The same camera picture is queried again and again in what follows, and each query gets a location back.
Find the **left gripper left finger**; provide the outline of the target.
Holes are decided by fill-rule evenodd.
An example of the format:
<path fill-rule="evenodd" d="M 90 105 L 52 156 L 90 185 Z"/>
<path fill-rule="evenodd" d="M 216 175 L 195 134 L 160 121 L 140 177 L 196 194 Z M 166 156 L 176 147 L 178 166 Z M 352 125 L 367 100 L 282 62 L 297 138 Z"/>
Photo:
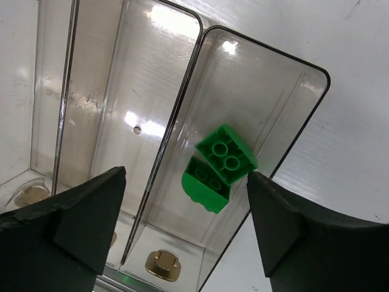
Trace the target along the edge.
<path fill-rule="evenodd" d="M 92 291 L 126 187 L 123 166 L 1 214 L 1 291 Z"/>

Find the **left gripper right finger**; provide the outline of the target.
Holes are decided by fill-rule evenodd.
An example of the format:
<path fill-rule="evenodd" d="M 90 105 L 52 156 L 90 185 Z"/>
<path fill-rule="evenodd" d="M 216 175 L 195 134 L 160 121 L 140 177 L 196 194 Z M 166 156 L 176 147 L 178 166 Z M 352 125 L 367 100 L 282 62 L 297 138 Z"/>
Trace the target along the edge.
<path fill-rule="evenodd" d="M 247 194 L 273 291 L 387 291 L 388 225 L 341 214 L 250 172 Z"/>

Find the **green printed lego brick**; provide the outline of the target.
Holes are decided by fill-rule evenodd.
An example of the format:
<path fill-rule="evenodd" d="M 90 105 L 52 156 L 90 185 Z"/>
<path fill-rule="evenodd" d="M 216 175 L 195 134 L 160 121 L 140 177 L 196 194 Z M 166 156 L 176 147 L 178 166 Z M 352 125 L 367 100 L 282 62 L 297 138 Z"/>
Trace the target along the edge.
<path fill-rule="evenodd" d="M 230 125 L 223 124 L 195 148 L 221 180 L 231 186 L 258 167 L 246 141 Z"/>

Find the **green rounded lego brick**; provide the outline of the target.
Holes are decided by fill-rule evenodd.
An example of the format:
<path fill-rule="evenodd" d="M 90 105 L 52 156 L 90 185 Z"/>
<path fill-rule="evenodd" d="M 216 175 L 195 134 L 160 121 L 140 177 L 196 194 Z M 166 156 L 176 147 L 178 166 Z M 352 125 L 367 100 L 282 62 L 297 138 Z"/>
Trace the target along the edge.
<path fill-rule="evenodd" d="M 182 175 L 184 192 L 207 211 L 220 213 L 229 203 L 231 187 L 204 161 L 192 156 Z"/>

